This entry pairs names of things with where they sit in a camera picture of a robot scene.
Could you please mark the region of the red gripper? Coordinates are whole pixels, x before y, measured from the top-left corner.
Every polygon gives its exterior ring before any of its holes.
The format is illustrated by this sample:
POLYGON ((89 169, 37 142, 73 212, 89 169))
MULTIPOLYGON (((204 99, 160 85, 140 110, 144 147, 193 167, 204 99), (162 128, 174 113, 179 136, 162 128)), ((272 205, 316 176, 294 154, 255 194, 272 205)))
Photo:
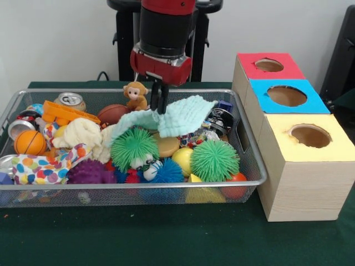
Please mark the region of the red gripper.
MULTIPOLYGON (((180 86, 188 80, 192 69, 192 60, 183 55, 177 59, 157 58, 144 53, 135 45, 130 55, 132 69, 143 76, 153 77, 162 81, 160 95, 160 114, 165 114, 169 86, 180 86)), ((151 88, 151 110, 155 111, 159 103, 159 82, 155 80, 151 88)))

